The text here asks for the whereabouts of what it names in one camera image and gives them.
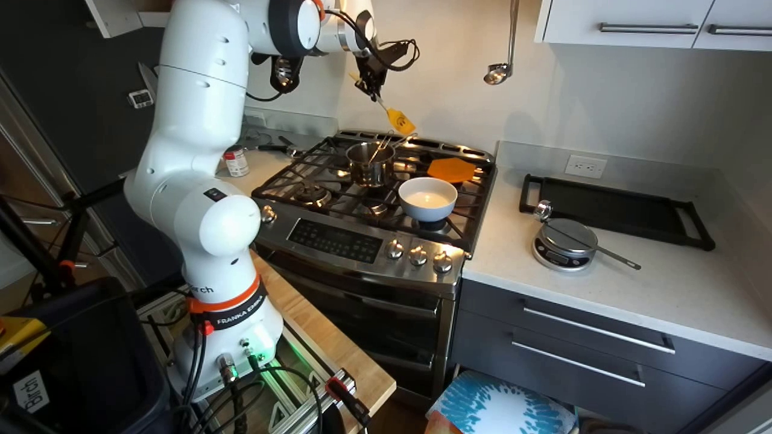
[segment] black tray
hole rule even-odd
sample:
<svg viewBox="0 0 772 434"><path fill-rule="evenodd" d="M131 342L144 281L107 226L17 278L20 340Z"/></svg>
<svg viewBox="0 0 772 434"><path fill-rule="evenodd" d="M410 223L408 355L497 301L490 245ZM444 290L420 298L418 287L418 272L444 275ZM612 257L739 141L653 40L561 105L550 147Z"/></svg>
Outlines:
<svg viewBox="0 0 772 434"><path fill-rule="evenodd" d="M531 174L524 180L518 210L534 214L536 202L527 202L527 197L536 197L536 202L550 199L553 217L702 250L716 248L693 202L560 179L537 179Z"/></svg>

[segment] oven door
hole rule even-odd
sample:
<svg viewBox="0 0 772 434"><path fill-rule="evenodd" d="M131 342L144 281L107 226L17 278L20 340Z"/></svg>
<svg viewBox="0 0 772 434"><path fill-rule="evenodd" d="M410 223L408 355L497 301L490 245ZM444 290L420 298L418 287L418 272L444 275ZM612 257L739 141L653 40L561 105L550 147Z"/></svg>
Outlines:
<svg viewBox="0 0 772 434"><path fill-rule="evenodd" d="M362 275L331 272L284 254L268 260L402 387L435 393L435 374L438 361L444 366L449 345L449 301Z"/></svg>

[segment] stainless steel stove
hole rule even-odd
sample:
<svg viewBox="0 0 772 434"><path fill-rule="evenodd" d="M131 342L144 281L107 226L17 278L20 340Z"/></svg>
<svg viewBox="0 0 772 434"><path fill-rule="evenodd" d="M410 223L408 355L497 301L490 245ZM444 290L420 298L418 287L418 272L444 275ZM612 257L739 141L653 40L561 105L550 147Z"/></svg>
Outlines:
<svg viewBox="0 0 772 434"><path fill-rule="evenodd" d="M374 140L394 147L394 176L382 187L344 176L344 151ZM402 211L395 190L426 176L435 158L464 158L476 174L456 182L458 202L447 219L420 223ZM344 131L254 190L262 210L254 245L402 391L431 401L449 368L456 284L472 257L491 180L488 151Z"/></svg>

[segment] white countertop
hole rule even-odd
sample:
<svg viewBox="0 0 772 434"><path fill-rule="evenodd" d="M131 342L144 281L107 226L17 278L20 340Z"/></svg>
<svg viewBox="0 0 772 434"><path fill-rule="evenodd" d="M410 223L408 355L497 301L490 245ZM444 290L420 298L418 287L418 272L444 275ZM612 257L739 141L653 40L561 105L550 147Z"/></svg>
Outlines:
<svg viewBox="0 0 772 434"><path fill-rule="evenodd" d="M600 245L641 269L602 254L582 272L541 266L531 254L541 221L518 211L526 174L508 162L500 149L497 182L464 278L772 361L772 311L730 269L720 245L698 250L594 229Z"/></svg>

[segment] orange object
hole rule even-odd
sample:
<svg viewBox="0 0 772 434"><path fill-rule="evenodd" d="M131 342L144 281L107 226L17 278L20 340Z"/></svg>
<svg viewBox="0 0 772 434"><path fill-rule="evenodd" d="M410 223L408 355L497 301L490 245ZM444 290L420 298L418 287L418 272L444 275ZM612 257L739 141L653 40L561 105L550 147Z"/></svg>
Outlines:
<svg viewBox="0 0 772 434"><path fill-rule="evenodd" d="M467 182L476 176L476 164L464 158L435 158L430 164L430 176L444 179L449 182Z"/></svg>

